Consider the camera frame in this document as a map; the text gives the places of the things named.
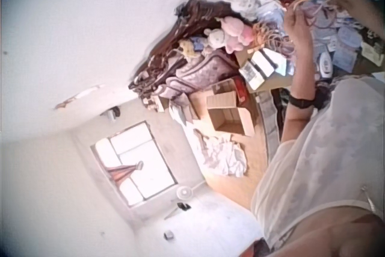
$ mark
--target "open cardboard box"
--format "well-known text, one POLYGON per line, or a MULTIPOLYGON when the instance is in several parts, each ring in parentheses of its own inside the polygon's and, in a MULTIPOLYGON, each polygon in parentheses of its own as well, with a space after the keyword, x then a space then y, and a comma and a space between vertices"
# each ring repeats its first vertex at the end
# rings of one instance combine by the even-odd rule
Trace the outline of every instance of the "open cardboard box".
POLYGON ((214 95, 206 99, 208 114, 216 131, 254 136, 252 98, 239 104, 239 96, 243 95, 234 79, 227 79, 212 86, 214 95))

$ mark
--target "red object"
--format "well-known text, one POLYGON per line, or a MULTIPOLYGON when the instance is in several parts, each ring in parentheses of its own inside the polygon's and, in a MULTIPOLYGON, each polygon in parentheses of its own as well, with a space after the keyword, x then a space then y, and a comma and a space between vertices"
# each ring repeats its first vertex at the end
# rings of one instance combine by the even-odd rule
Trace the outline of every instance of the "red object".
POLYGON ((280 0, 280 2, 282 3, 283 7, 289 7, 290 4, 294 2, 294 0, 280 0))
POLYGON ((234 76, 233 80, 235 83, 236 95, 238 96, 239 104, 242 105, 248 100, 248 91, 245 82, 240 76, 234 76))

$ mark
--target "curtain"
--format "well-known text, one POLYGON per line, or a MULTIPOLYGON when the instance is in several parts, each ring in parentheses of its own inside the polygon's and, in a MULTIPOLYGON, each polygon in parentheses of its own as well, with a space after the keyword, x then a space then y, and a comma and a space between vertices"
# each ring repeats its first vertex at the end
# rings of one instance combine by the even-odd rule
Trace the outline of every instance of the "curtain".
POLYGON ((123 183, 130 175, 136 171, 141 170, 143 168, 143 162, 140 161, 136 165, 131 166, 118 166, 107 169, 107 172, 111 175, 112 179, 119 187, 121 183, 123 183))

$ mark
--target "black wristband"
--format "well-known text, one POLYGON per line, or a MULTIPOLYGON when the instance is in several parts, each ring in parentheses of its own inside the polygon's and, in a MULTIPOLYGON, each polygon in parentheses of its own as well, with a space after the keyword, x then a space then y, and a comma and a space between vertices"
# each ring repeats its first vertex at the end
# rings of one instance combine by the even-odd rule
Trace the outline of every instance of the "black wristband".
POLYGON ((314 105, 314 100, 310 101, 308 99, 296 99, 291 94, 289 95, 289 103, 297 108, 309 108, 314 105))

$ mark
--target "light fixture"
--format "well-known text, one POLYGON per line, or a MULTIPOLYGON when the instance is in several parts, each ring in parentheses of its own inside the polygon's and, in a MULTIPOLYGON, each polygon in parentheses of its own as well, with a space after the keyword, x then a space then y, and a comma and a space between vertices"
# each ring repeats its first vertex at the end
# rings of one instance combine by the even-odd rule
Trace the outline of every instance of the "light fixture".
POLYGON ((104 87, 105 85, 104 84, 100 84, 100 85, 95 85, 93 87, 90 87, 84 91, 81 91, 80 93, 70 97, 69 99, 66 99, 64 102, 61 102, 60 104, 56 105, 55 107, 55 110, 59 109, 59 108, 65 108, 69 103, 77 100, 77 99, 81 99, 83 98, 84 96, 92 93, 93 91, 96 91, 102 87, 104 87))

